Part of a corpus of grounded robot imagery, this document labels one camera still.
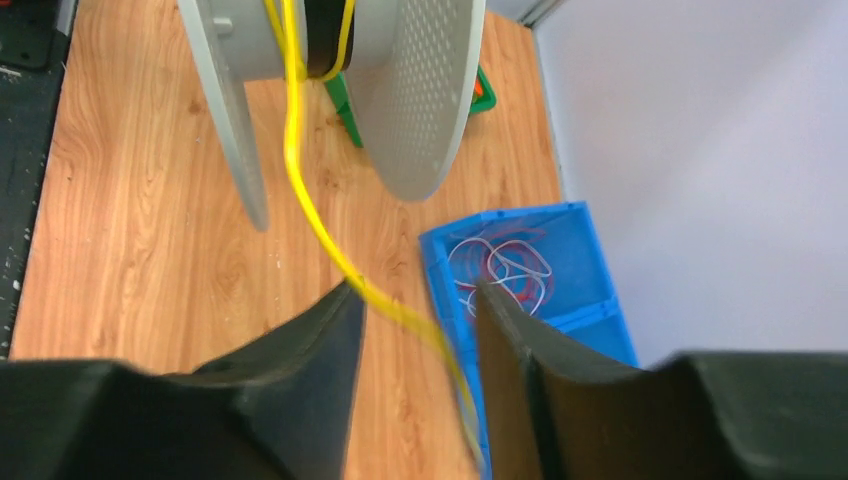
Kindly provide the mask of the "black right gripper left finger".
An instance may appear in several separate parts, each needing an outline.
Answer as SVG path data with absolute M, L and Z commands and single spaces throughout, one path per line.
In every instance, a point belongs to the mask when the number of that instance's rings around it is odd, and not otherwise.
M 5 479 L 339 479 L 365 306 L 347 284 L 191 373 L 1 366 Z

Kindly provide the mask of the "white perforated cable spool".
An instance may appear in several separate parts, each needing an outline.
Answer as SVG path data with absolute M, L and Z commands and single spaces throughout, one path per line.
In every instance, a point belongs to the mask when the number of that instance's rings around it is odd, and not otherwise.
M 254 227 L 269 208 L 245 86 L 284 76 L 272 20 L 279 1 L 178 5 L 208 110 Z M 339 66 L 370 163 L 396 198 L 422 201 L 445 180 L 470 115 L 482 1 L 297 1 L 306 75 Z

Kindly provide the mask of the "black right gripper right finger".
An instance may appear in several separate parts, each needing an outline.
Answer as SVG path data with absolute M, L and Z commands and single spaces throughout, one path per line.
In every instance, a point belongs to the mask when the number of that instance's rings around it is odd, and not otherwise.
M 477 294 L 497 479 L 843 479 L 842 352 L 695 350 L 652 369 Z

